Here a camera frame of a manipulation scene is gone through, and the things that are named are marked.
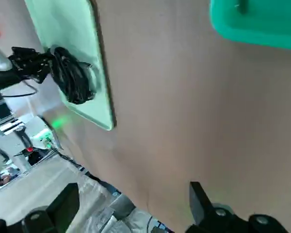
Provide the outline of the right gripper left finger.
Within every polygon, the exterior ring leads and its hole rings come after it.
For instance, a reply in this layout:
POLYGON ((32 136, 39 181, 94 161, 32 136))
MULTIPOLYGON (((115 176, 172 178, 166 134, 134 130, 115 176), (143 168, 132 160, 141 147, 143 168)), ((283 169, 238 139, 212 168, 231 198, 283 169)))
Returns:
POLYGON ((65 233, 80 208, 79 186, 69 183, 46 207, 38 207, 18 222, 0 219, 0 233, 65 233))

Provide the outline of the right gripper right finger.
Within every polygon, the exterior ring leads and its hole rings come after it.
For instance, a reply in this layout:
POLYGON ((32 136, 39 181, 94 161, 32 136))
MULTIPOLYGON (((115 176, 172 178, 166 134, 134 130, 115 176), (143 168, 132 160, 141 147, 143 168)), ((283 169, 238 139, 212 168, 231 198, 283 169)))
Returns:
POLYGON ((187 233, 286 233, 274 217, 253 214, 247 220, 238 217, 225 205, 211 203, 199 182, 190 182, 190 209, 194 218, 187 233))

